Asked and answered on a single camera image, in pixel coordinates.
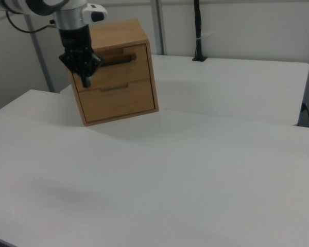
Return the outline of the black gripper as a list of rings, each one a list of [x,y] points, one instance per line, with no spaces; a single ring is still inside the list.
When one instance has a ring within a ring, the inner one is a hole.
[[[59,56],[61,62],[72,72],[80,76],[82,86],[91,86],[92,75],[102,61],[94,54],[89,25],[78,29],[59,29],[64,53]]]

